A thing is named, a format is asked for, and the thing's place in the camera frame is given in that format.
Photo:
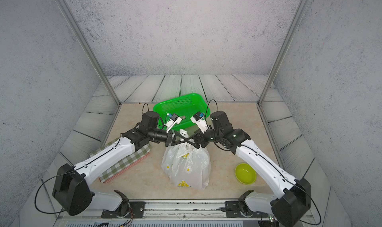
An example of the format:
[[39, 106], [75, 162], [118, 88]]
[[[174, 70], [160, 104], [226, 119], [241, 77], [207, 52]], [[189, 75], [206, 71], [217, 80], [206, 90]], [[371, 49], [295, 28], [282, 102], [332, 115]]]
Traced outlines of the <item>white plastic bag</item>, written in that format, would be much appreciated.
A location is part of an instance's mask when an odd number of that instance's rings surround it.
[[208, 150], [197, 149], [187, 142], [168, 146], [161, 167], [177, 187], [202, 190], [210, 181], [211, 161]]

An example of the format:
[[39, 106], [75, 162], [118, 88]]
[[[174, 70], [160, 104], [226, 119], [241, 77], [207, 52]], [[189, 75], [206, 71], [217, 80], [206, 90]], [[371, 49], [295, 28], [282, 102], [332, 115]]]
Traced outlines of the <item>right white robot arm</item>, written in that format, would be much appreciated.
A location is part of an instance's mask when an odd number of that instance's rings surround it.
[[273, 191], [263, 195], [249, 190], [240, 196], [235, 209], [226, 212], [252, 217], [256, 212], [273, 215], [285, 227], [293, 227], [311, 208], [311, 184], [304, 178], [298, 180], [272, 161], [242, 129], [234, 129], [224, 111], [210, 115], [212, 125], [207, 125], [201, 112], [191, 121], [199, 130], [191, 136], [190, 143], [204, 148], [210, 142], [219, 143], [226, 150], [240, 157], [258, 173]]

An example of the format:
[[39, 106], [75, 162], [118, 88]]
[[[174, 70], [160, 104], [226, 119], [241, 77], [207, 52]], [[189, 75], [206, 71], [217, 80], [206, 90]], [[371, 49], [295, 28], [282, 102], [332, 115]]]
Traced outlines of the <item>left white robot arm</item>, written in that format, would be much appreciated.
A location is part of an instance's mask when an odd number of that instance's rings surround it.
[[117, 190], [113, 193], [93, 192], [90, 185], [117, 162], [148, 146], [149, 142], [163, 142], [166, 146], [183, 143], [196, 146], [192, 137], [185, 137], [171, 130], [174, 124], [172, 120], [167, 122], [166, 129], [158, 129], [160, 120], [157, 112], [143, 113], [141, 122], [122, 133], [116, 142], [98, 154], [74, 166], [61, 166], [52, 192], [54, 199], [70, 216], [76, 216], [85, 210], [103, 210], [118, 218], [126, 217], [131, 212], [131, 207], [123, 193]]

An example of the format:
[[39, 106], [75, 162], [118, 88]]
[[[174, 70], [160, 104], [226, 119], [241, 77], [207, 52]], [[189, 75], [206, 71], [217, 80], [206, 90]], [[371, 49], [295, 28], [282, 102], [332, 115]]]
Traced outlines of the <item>green perforated plastic basket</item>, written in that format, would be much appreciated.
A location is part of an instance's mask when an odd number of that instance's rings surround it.
[[206, 114], [209, 117], [210, 109], [206, 111], [207, 107], [208, 105], [201, 95], [192, 93], [158, 103], [154, 106], [153, 111], [157, 112], [165, 122], [169, 120], [167, 114], [184, 116], [185, 119], [172, 128], [179, 131], [180, 129], [187, 129], [195, 125], [192, 123], [191, 117], [197, 112]]

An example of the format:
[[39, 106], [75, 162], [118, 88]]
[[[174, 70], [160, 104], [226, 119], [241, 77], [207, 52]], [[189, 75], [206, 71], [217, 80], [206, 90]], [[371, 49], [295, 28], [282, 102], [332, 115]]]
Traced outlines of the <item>lime green bowl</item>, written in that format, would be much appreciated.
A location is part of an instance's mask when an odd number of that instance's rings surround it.
[[240, 163], [235, 167], [236, 179], [245, 185], [255, 183], [257, 179], [256, 171], [247, 163]]

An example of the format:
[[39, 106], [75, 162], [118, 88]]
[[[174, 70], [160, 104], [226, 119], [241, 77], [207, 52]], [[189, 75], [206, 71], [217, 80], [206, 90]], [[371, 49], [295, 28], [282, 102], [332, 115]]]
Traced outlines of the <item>green checkered cloth mat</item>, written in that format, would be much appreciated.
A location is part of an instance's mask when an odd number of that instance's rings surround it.
[[122, 174], [127, 169], [131, 168], [133, 165], [137, 164], [143, 158], [147, 157], [150, 153], [151, 145], [146, 145], [136, 151], [135, 153], [124, 157], [116, 164], [114, 164], [111, 168], [106, 170], [99, 176], [99, 180], [101, 183], [110, 182], [112, 179], [115, 179], [118, 175]]

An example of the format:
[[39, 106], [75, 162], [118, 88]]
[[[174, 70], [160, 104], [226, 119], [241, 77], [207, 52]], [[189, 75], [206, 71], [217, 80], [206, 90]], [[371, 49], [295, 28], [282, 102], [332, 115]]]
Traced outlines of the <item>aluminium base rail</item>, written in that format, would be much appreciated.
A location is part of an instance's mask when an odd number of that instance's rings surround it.
[[113, 218], [102, 211], [77, 216], [60, 214], [56, 227], [281, 227], [273, 215], [242, 213], [235, 199], [132, 200], [125, 217]]

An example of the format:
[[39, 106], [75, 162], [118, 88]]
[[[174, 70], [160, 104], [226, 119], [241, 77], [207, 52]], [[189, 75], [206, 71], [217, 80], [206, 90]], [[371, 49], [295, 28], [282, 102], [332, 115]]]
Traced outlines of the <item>right metal frame post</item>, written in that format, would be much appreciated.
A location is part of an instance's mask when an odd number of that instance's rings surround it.
[[308, 5], [309, 0], [300, 0], [299, 5], [297, 6], [296, 12], [292, 18], [292, 21], [290, 23], [290, 26], [288, 28], [288, 31], [286, 33], [285, 39], [282, 43], [282, 46], [278, 52], [278, 55], [276, 57], [276, 60], [270, 70], [270, 73], [268, 75], [268, 79], [265, 83], [264, 89], [260, 95], [260, 99], [258, 101], [258, 106], [261, 106], [262, 103], [265, 101], [265, 98], [271, 88], [271, 85], [281, 67], [282, 61], [287, 53], [287, 50], [291, 44], [291, 41], [293, 39], [294, 33], [296, 32], [298, 25], [302, 19], [302, 16], [304, 14], [304, 11]]

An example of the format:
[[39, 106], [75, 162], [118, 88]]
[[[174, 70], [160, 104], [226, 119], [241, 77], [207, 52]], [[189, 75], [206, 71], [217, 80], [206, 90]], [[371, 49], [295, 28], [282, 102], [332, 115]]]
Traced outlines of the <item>metal frame post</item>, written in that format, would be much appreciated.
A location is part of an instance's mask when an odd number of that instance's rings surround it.
[[290, 26], [288, 28], [288, 31], [286, 33], [285, 39], [282, 43], [282, 46], [278, 52], [278, 55], [276, 57], [276, 60], [270, 70], [270, 73], [268, 75], [268, 79], [265, 83], [264, 89], [260, 95], [260, 99], [258, 101], [258, 106], [261, 106], [262, 103], [265, 101], [265, 98], [271, 88], [271, 85], [281, 67], [282, 61], [287, 53], [287, 50], [291, 44], [291, 41], [293, 39], [294, 33], [296, 32], [298, 25], [302, 19], [302, 16], [304, 14], [304, 11], [308, 5], [309, 0], [300, 0], [299, 5], [297, 6], [296, 12], [292, 18], [292, 21], [290, 23]]
[[65, 20], [69, 24], [70, 28], [72, 29], [73, 33], [75, 34], [78, 42], [80, 43], [83, 51], [85, 52], [86, 56], [91, 62], [91, 65], [95, 69], [96, 73], [98, 74], [99, 78], [101, 79], [102, 83], [104, 84], [106, 90], [111, 95], [112, 99], [116, 103], [118, 107], [121, 106], [121, 101], [117, 97], [112, 85], [110, 84], [108, 78], [106, 77], [98, 59], [96, 58], [93, 50], [91, 49], [88, 41], [86, 40], [86, 37], [84, 33], [82, 32], [78, 22], [76, 21], [74, 15], [71, 12], [71, 9], [69, 5], [67, 4], [66, 0], [55, 0], [56, 4], [58, 5], [62, 15], [64, 16]]

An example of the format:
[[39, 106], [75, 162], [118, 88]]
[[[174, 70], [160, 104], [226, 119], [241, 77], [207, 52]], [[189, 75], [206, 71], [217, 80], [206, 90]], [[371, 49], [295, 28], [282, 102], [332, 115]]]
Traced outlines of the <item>left metal frame post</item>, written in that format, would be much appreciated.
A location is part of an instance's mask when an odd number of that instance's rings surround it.
[[83, 51], [85, 52], [86, 56], [91, 62], [91, 65], [95, 69], [96, 73], [98, 74], [99, 78], [101, 79], [102, 83], [104, 84], [106, 90], [111, 95], [112, 99], [116, 103], [118, 107], [121, 106], [121, 101], [117, 97], [112, 85], [110, 84], [108, 78], [106, 77], [98, 59], [96, 58], [93, 50], [91, 49], [88, 41], [86, 40], [86, 37], [84, 33], [82, 32], [78, 22], [76, 21], [74, 15], [71, 12], [71, 9], [69, 5], [67, 4], [66, 0], [55, 0], [56, 4], [58, 5], [62, 15], [64, 16], [65, 20], [69, 24], [70, 28], [72, 29], [73, 33], [75, 34], [78, 42], [80, 43]]

